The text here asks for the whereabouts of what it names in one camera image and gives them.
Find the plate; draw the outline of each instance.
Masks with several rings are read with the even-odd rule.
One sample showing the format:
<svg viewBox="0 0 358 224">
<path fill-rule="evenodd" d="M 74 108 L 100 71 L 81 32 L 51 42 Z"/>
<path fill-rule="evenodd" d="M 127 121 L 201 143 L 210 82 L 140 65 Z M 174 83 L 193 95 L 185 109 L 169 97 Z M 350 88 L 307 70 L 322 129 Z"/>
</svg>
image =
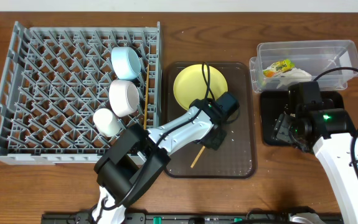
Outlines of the plate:
<svg viewBox="0 0 358 224">
<path fill-rule="evenodd" d="M 227 82 L 224 76 L 216 68 L 209 66 L 210 70 L 210 89 L 217 100 L 227 88 Z M 208 79 L 208 69 L 204 65 L 204 73 Z M 202 65 L 191 65 L 181 71 L 173 84 L 173 93 L 177 103 L 188 110 L 190 104 L 195 99 L 203 99 L 206 93 L 206 83 L 202 76 Z"/>
</svg>

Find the brown tray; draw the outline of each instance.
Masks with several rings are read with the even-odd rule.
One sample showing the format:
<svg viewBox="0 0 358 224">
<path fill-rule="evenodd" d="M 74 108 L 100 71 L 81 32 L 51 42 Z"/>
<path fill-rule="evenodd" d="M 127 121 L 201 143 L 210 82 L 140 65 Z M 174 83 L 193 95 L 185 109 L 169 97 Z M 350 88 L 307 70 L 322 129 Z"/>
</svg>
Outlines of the brown tray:
<svg viewBox="0 0 358 224">
<path fill-rule="evenodd" d="M 169 67 L 167 75 L 163 78 L 163 111 L 167 111 L 163 116 L 163 123 L 172 121 L 186 112 L 174 98 L 173 83 L 181 70 L 197 63 L 199 62 L 176 62 Z M 249 69 L 244 64 L 236 62 L 216 62 L 209 65 L 219 70 L 227 80 L 228 91 L 240 103 L 240 116 L 234 123 L 224 126 L 227 136 L 219 150 L 205 149 L 197 164 L 191 169 L 190 165 L 200 151 L 201 145 L 190 143 L 171 155 L 172 161 L 167 165 L 165 172 L 175 178 L 249 178 L 257 168 Z"/>
</svg>

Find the white cup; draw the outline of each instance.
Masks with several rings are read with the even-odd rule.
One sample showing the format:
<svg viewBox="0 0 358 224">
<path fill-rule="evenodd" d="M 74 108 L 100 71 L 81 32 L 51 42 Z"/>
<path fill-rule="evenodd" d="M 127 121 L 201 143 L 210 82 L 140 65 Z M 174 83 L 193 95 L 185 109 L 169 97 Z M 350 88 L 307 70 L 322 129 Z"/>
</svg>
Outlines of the white cup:
<svg viewBox="0 0 358 224">
<path fill-rule="evenodd" d="M 136 86 L 126 80 L 113 80 L 108 97 L 111 108 L 118 117 L 136 112 L 140 103 Z"/>
<path fill-rule="evenodd" d="M 134 80 L 140 74 L 139 57 L 131 47 L 114 47 L 111 51 L 111 62 L 120 80 Z"/>
<path fill-rule="evenodd" d="M 118 118 L 107 108 L 96 110 L 93 115 L 93 122 L 95 123 L 98 132 L 106 137 L 112 137 L 118 134 L 121 129 L 118 123 Z"/>
</svg>

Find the wooden table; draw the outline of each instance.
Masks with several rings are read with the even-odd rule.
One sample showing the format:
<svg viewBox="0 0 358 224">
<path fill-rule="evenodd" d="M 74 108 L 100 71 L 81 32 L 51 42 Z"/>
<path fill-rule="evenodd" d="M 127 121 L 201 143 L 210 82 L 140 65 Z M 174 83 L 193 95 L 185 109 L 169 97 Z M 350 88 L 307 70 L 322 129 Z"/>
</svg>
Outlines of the wooden table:
<svg viewBox="0 0 358 224">
<path fill-rule="evenodd" d="M 358 14 L 298 13 L 0 13 L 0 78 L 14 21 L 26 27 L 163 26 L 164 68 L 176 61 L 231 61 L 248 65 L 261 42 L 349 39 L 358 50 Z M 358 125 L 358 78 L 341 92 Z M 261 140 L 254 94 L 258 169 L 248 180 L 172 179 L 161 174 L 132 207 L 161 213 L 246 213 L 308 205 L 339 212 L 318 160 Z M 99 191 L 93 164 L 7 166 L 0 163 L 0 223 L 39 223 L 44 212 L 90 208 Z"/>
</svg>

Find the clear plastic bin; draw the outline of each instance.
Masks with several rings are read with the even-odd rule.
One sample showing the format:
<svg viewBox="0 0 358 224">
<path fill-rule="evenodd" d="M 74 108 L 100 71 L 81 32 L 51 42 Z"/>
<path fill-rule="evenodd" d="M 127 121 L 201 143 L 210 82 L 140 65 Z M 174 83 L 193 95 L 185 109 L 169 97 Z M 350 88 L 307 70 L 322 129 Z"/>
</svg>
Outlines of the clear plastic bin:
<svg viewBox="0 0 358 224">
<path fill-rule="evenodd" d="M 296 68 L 312 75 L 312 80 L 322 72 L 337 67 L 358 68 L 356 45 L 351 40 L 312 40 L 295 42 L 262 43 L 257 47 L 258 57 L 250 60 L 250 75 L 255 93 L 265 90 L 287 90 L 288 86 L 310 81 L 310 78 L 267 78 L 263 69 L 272 63 L 290 59 Z M 322 90 L 344 90 L 347 81 L 358 76 L 357 72 L 342 70 L 331 72 L 318 80 Z"/>
</svg>

